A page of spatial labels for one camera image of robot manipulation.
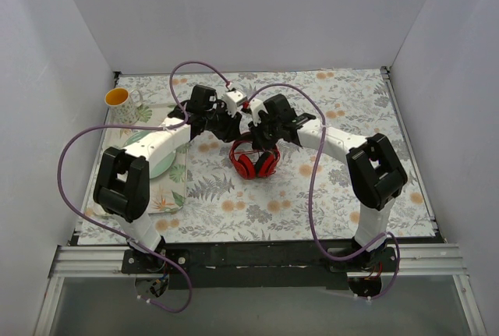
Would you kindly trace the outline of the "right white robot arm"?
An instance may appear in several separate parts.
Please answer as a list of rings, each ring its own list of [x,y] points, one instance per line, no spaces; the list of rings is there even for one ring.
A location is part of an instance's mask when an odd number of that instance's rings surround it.
[[[243,105],[252,117],[249,124],[257,148],[269,149],[279,140],[314,149],[345,164],[352,189],[360,202],[359,224],[350,254],[334,256],[321,242],[317,248],[332,262],[352,262],[361,271],[373,270],[381,262],[380,251],[387,237],[391,208],[408,176],[390,140],[383,134],[360,136],[327,126],[324,113],[296,114],[283,94],[265,101],[251,97]]]

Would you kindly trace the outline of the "floral tablecloth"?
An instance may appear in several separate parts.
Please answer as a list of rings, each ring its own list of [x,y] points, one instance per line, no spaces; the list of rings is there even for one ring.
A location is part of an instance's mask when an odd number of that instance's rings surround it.
[[[419,184],[398,113],[378,69],[324,69],[284,73],[229,73],[244,94],[284,94],[298,112],[324,113],[329,126],[361,136],[389,138],[408,181],[391,209],[389,230],[399,238],[433,238],[437,225]],[[349,239],[360,204],[345,164],[314,150],[280,142],[281,159],[266,179],[245,180],[210,133],[190,145],[185,202],[175,213],[151,214],[168,242]]]

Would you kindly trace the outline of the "floral rectangular tray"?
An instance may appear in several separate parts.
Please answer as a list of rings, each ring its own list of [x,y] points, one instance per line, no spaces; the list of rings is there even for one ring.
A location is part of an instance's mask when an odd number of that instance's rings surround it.
[[[159,126],[166,118],[174,104],[142,104],[139,107],[138,126]],[[124,142],[137,129],[107,129],[104,133],[102,148],[123,148]],[[186,199],[186,180],[188,170],[187,144],[176,149],[176,157],[172,166],[161,176],[150,180],[150,202],[148,214],[175,213],[182,208]]]

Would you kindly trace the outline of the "green ceramic plate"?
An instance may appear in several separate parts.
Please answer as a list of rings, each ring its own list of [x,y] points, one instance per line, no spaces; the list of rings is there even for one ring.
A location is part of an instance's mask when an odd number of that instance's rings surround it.
[[[152,131],[137,131],[134,134],[132,134],[122,145],[123,147],[127,147],[133,143],[136,143],[143,139],[145,136],[150,135]],[[150,179],[155,179],[159,176],[161,176],[163,173],[165,173],[171,166],[172,163],[174,162],[176,157],[176,151],[172,151],[168,155],[165,155],[157,164],[155,167],[150,167]]]

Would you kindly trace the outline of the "red headphones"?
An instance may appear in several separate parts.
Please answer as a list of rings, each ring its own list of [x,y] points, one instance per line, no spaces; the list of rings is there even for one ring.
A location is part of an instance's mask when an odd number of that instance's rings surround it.
[[[229,160],[236,172],[247,180],[265,179],[275,173],[281,153],[275,145],[270,150],[240,150],[244,144],[250,144],[248,139],[236,140],[229,151]]]

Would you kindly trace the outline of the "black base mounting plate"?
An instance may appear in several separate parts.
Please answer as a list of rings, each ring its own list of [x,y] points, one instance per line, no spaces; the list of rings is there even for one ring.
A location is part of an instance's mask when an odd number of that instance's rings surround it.
[[[162,250],[169,268],[154,272],[145,256],[128,248],[123,274],[168,275],[172,290],[194,288],[325,287],[347,290],[351,277],[380,283],[382,274],[396,268],[392,247],[385,247],[368,261],[332,262],[311,240],[280,242],[165,243]]]

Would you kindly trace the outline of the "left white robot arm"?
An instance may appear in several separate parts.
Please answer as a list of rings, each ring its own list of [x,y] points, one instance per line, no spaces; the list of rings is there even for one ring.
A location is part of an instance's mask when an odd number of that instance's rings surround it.
[[[139,264],[151,274],[165,271],[169,263],[165,241],[147,213],[150,178],[170,153],[208,131],[228,143],[239,138],[246,96],[231,89],[217,95],[215,89],[196,85],[190,98],[180,102],[158,126],[123,148],[104,151],[94,187],[94,202],[119,224],[126,240],[139,255]]]

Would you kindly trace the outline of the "aluminium frame rail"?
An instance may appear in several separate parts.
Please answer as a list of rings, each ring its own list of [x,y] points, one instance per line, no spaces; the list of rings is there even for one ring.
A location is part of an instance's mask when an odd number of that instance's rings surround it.
[[[389,242],[377,252],[347,262],[329,262],[311,241],[176,243],[166,257],[183,267],[196,288],[359,288],[373,269],[379,277],[450,276],[473,335],[486,328],[458,245],[423,239]],[[155,278],[161,265],[128,246],[63,246],[56,250],[36,335],[48,335],[66,278]]]

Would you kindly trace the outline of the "floral mug yellow inside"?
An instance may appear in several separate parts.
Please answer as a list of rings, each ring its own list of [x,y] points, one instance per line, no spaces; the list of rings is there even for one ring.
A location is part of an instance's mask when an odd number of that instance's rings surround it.
[[[139,107],[143,104],[143,95],[139,90],[116,87],[107,92],[104,102],[115,124],[131,126],[139,121]]]

